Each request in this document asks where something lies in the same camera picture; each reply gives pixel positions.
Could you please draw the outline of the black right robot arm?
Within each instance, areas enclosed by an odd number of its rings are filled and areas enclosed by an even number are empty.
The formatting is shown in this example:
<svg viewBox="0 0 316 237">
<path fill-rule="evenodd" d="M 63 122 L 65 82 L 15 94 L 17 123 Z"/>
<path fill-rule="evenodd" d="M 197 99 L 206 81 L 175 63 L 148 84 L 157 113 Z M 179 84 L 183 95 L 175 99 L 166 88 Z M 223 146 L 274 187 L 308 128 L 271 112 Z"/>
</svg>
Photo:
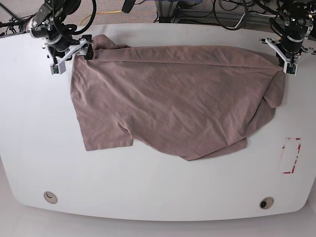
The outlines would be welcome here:
<svg viewBox="0 0 316 237">
<path fill-rule="evenodd" d="M 85 60 L 93 59 L 92 35 L 84 32 L 92 25 L 96 16 L 97 4 L 92 1 L 92 15 L 87 25 L 77 30 L 77 25 L 64 24 L 68 15 L 75 13 L 80 7 L 80 0 L 46 0 L 35 16 L 30 20 L 30 34 L 33 38 L 44 40 L 51 74 L 63 74 L 65 62 L 73 56 L 82 56 Z"/>
</svg>

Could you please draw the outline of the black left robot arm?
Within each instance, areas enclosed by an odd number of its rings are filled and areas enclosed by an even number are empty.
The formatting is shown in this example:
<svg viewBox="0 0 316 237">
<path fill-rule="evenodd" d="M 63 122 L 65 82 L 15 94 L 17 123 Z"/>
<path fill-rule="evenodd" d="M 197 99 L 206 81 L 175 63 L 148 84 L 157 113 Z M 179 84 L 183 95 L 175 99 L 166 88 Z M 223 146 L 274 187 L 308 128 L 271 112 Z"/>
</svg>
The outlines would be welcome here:
<svg viewBox="0 0 316 237">
<path fill-rule="evenodd" d="M 315 55 L 312 47 L 304 47 L 309 36 L 316 36 L 316 2 L 314 0 L 277 0 L 276 10 L 256 4 L 271 13 L 270 28 L 279 39 L 260 39 L 276 52 L 280 67 L 286 74 L 296 75 L 298 64 L 306 57 Z"/>
</svg>

